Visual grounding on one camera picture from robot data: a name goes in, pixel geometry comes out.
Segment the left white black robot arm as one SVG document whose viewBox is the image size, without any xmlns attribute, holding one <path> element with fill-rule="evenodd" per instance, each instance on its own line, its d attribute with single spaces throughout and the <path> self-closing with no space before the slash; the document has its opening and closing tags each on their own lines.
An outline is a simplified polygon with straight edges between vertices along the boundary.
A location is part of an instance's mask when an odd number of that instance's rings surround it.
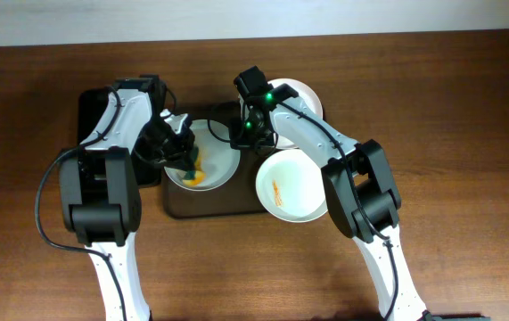
<svg viewBox="0 0 509 321">
<path fill-rule="evenodd" d="M 60 165 L 63 223 L 94 264 L 109 320 L 152 319 L 135 258 L 140 187 L 155 184 L 163 168 L 198 168 L 191 118 L 166 108 L 169 93 L 156 76 L 117 80 Z"/>
</svg>

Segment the yellow green sponge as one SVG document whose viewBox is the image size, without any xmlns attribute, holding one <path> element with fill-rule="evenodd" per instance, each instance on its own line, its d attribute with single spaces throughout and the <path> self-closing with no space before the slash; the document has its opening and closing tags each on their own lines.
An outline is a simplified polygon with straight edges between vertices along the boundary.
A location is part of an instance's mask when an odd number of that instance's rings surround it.
<svg viewBox="0 0 509 321">
<path fill-rule="evenodd" d="M 206 177 L 205 172 L 201 167 L 201 151 L 198 146 L 194 146 L 191 151 L 191 160 L 193 161 L 194 169 L 187 171 L 183 177 L 182 182 L 187 186 L 197 186 L 202 183 Z"/>
</svg>

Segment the grey plate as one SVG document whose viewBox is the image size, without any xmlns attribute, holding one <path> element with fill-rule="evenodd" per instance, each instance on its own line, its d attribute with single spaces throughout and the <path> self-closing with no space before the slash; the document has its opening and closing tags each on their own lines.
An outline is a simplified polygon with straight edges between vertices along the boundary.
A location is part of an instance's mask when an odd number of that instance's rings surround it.
<svg viewBox="0 0 509 321">
<path fill-rule="evenodd" d="M 241 153 L 230 144 L 216 139 L 209 131 L 207 120 L 194 120 L 190 129 L 195 135 L 195 144 L 200 150 L 200 168 L 196 172 L 199 180 L 184 181 L 185 172 L 165 168 L 168 178 L 176 185 L 189 191 L 208 191 L 226 183 L 240 163 Z"/>
</svg>

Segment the pale green plate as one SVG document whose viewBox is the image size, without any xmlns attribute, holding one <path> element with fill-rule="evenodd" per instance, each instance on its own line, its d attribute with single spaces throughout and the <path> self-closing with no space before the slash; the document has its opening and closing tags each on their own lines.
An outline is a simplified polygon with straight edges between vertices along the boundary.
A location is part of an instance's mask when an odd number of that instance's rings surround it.
<svg viewBox="0 0 509 321">
<path fill-rule="evenodd" d="M 327 212 L 320 168 L 299 149 L 267 158 L 259 167 L 255 189 L 267 212 L 286 222 L 307 223 Z"/>
</svg>

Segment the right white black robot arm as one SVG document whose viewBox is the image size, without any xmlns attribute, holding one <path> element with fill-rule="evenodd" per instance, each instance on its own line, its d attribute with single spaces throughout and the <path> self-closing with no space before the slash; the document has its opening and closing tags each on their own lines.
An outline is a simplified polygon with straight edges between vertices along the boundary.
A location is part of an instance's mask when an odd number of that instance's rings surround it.
<svg viewBox="0 0 509 321">
<path fill-rule="evenodd" d="M 402 250 L 402 199 L 381 146 L 374 140 L 359 143 L 296 106 L 300 96 L 291 86 L 237 80 L 235 87 L 248 114 L 244 130 L 285 137 L 319 167 L 330 217 L 364 257 L 381 316 L 392 321 L 431 320 Z"/>
</svg>

